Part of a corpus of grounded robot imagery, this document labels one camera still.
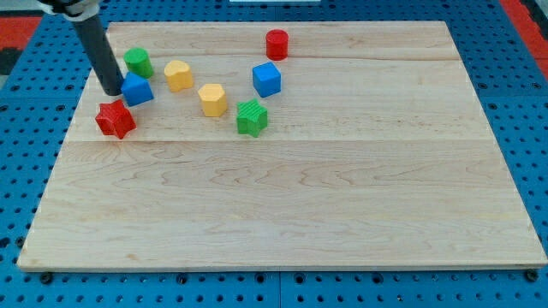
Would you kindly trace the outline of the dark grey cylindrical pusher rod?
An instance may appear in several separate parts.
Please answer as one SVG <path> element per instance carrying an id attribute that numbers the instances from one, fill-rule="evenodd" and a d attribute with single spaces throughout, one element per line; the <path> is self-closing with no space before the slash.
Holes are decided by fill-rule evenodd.
<path id="1" fill-rule="evenodd" d="M 120 95 L 124 78 L 99 17 L 73 21 L 73 26 L 104 93 Z"/>

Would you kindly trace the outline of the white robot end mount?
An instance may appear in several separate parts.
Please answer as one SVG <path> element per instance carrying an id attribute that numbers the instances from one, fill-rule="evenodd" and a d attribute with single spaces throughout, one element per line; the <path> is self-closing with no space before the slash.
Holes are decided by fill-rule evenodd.
<path id="1" fill-rule="evenodd" d="M 85 21 L 99 12 L 100 0 L 38 0 L 48 15 L 62 15 L 68 21 Z"/>

